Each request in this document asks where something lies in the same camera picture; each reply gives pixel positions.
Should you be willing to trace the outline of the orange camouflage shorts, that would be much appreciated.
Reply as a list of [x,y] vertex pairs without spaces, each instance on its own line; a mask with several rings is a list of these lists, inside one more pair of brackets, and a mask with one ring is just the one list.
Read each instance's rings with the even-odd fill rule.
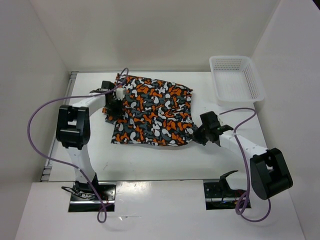
[[129,75],[120,110],[104,107],[113,124],[111,143],[179,147],[193,140],[193,89],[175,82]]

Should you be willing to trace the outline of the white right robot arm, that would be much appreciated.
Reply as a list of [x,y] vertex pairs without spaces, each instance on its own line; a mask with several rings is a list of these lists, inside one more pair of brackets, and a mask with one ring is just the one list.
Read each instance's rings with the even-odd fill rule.
[[194,141],[206,145],[208,141],[242,156],[249,171],[250,185],[262,200],[290,189],[293,179],[283,153],[278,148],[267,149],[237,133],[238,128],[252,119],[256,113],[236,127],[222,125],[214,111],[200,115],[201,126],[193,133]]

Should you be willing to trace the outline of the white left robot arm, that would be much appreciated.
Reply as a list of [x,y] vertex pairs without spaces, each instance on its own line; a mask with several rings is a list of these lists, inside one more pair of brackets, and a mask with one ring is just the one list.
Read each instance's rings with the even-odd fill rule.
[[90,117],[99,109],[114,120],[123,114],[124,83],[103,81],[101,88],[72,105],[61,105],[58,110],[56,139],[66,148],[71,163],[75,165],[75,191],[89,200],[100,194],[98,177],[92,167],[88,142],[91,137]]

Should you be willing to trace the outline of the white perforated plastic basket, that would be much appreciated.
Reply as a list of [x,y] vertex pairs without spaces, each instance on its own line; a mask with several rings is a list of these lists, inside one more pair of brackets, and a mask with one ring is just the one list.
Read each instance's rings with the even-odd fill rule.
[[251,58],[241,55],[218,55],[209,58],[217,103],[220,106],[254,104],[266,93]]

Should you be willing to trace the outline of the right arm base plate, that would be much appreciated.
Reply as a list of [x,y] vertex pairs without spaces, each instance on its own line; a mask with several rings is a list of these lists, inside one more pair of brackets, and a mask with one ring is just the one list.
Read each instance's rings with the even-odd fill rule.
[[237,189],[231,190],[229,193],[224,193],[217,181],[204,182],[203,188],[207,211],[235,209],[240,196],[245,192],[242,189]]

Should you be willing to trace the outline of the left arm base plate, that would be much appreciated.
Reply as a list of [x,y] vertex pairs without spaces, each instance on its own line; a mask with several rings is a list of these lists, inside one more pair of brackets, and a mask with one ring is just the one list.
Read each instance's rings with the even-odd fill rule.
[[[101,202],[92,190],[77,190],[75,184],[72,188],[65,187],[65,190],[70,193],[70,201],[68,207],[69,213],[97,213],[99,210],[102,210]],[[106,206],[106,211],[113,212],[115,210],[116,183],[99,182],[96,190],[99,193],[103,204]]]

